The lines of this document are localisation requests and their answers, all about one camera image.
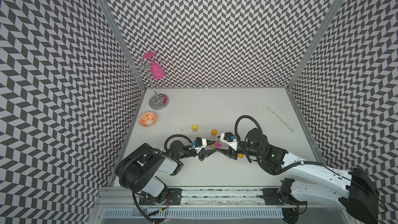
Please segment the pink paint jar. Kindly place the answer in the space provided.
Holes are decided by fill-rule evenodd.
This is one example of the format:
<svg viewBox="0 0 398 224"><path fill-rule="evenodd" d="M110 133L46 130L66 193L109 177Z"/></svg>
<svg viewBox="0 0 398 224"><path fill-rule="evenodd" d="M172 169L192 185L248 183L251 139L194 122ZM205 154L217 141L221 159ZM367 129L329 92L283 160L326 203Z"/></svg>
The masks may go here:
<svg viewBox="0 0 398 224"><path fill-rule="evenodd" d="M214 144L214 147L217 148L217 149L221 148L222 147L222 142L221 141L216 141L215 144Z"/></svg>

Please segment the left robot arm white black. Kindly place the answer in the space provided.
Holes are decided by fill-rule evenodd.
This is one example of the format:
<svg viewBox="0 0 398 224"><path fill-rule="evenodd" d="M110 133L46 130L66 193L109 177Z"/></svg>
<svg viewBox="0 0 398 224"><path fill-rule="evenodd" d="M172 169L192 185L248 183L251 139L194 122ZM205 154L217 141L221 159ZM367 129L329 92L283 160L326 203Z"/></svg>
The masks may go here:
<svg viewBox="0 0 398 224"><path fill-rule="evenodd" d="M184 166L181 159L199 158L203 161L215 152L214 149L206 149L214 144L215 141L201 138L191 141L180 134L165 141L165 151L144 143L119 162L115 173L121 187L130 189L134 194L144 191L158 197L166 189L166 184L155 177L158 171L175 176Z"/></svg>

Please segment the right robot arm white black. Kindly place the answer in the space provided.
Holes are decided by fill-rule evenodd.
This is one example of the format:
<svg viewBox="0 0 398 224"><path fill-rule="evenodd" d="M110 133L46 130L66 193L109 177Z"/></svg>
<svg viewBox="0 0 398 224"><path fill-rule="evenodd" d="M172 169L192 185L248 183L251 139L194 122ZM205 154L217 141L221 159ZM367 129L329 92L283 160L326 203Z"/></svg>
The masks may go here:
<svg viewBox="0 0 398 224"><path fill-rule="evenodd" d="M272 176L287 175L278 189L279 202L304 205L316 202L345 210L365 224L378 223L379 190L367 171L334 169L321 162L309 161L268 143L267 137L254 128L246 141L231 132L222 133L222 152L236 160L239 154L254 157L258 166Z"/></svg>

